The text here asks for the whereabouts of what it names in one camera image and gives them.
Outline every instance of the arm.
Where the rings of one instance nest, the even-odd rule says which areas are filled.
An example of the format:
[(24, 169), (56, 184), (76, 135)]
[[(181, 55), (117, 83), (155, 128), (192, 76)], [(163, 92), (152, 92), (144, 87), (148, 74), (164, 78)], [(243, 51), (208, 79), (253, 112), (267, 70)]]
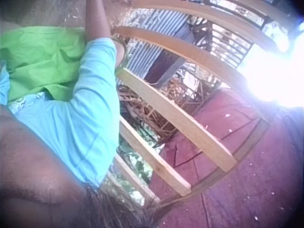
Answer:
[(97, 38), (111, 37), (104, 10), (103, 0), (86, 1), (85, 37), (87, 42)]
[(116, 48), (109, 38), (101, 0), (87, 1), (86, 38), (79, 79), (67, 104), (69, 127), (80, 162), (74, 168), (91, 178), (104, 177), (116, 153), (119, 99), (114, 76)]

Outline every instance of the wooden structure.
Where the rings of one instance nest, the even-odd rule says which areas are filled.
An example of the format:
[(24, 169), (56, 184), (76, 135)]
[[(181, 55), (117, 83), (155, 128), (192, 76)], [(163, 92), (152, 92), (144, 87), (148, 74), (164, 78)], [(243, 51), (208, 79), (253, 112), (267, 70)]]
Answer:
[[(241, 2), (242, 4), (249, 5), (251, 1), (247, 0)], [(258, 6), (260, 5), (250, 5), (250, 7), (255, 7), (260, 10)], [(277, 52), (275, 43), (271, 39), (265, 37), (260, 30), (253, 27), (250, 23), (210, 6), (202, 6), (197, 3), (175, 0), (140, 0), (134, 7), (178, 10), (199, 15), (204, 18), (208, 17), (210, 20), (215, 21), (220, 25), (224, 24), (225, 27), (237, 31), (242, 34), (245, 39), (257, 43), (265, 50)], [(274, 12), (274, 19), (285, 25), (288, 24), (286, 17), (281, 18), (282, 15), (275, 13), (277, 11), (272, 7), (268, 7), (267, 10), (264, 10), (263, 12), (267, 11), (267, 13), (269, 13), (268, 10)], [(176, 196), (163, 200), (160, 203), (166, 204), (173, 201), (185, 200), (205, 191), (214, 183), (225, 177), (227, 173), (231, 171), (238, 162), (242, 161), (257, 144), (268, 129), (275, 110), (271, 108), (271, 105), (267, 107), (261, 105), (261, 103), (250, 93), (246, 79), (238, 71), (198, 46), (160, 33), (138, 28), (119, 27), (117, 28), (116, 33), (125, 37), (138, 38), (151, 44), (158, 45), (199, 65), (238, 92), (254, 107), (256, 113), (259, 114), (260, 119), (252, 133), (235, 152), (231, 152), (203, 126), (197, 123), (189, 114), (178, 107), (159, 90), (153, 88), (127, 69), (124, 69), (117, 75), (124, 86), (129, 87), (138, 95), (138, 97), (134, 98), (135, 102), (140, 99), (140, 101), (145, 102), (145, 107), (152, 107), (192, 141), (193, 144), (196, 145), (200, 151), (205, 153), (218, 167), (209, 176), (191, 186), (170, 165), (168, 165), (123, 118), (121, 118), (121, 136), (153, 167), (153, 170), (177, 192)], [(120, 95), (122, 99), (124, 96), (128, 96), (128, 94)], [(132, 173), (119, 156), (115, 158), (115, 163), (126, 179), (145, 198), (159, 201), (157, 196), (155, 196), (149, 188)]]

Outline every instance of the red floor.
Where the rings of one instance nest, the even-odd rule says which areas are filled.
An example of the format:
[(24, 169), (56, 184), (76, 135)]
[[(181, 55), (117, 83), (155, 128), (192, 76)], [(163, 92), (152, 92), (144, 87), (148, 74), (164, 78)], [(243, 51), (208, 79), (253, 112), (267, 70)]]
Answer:
[[(290, 134), (290, 130), (298, 132), (303, 128), (291, 127), (288, 115), (278, 113), (263, 139), (235, 170), (203, 194), (174, 209), (160, 227), (282, 227), (303, 200), (303, 152), (296, 147), (296, 143), (301, 143), (295, 142)], [(244, 141), (257, 118), (251, 107), (228, 89), (218, 92), (196, 115), (197, 121), (230, 151)], [(191, 184), (215, 168), (204, 154), (197, 154), (196, 147), (181, 133), (161, 151), (161, 156)], [(161, 199), (174, 194), (155, 173), (150, 188)]]

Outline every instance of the dark hair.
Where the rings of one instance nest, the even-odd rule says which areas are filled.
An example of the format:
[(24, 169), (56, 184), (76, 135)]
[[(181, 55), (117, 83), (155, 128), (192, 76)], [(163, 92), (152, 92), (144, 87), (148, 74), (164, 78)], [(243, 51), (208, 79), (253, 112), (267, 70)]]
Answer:
[(175, 204), (141, 206), (119, 187), (85, 185), (85, 198), (70, 228), (156, 228)]

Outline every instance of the person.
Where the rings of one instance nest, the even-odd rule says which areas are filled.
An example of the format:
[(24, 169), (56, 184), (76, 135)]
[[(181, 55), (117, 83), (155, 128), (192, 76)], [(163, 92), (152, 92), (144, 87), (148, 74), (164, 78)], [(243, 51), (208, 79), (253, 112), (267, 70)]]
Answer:
[(142, 207), (116, 188), (100, 188), (115, 156), (119, 99), (114, 43), (102, 0), (87, 0), (85, 53), (68, 102), (45, 92), (7, 107), (10, 78), (1, 63), (0, 212), (4, 227), (152, 228), (172, 208)]

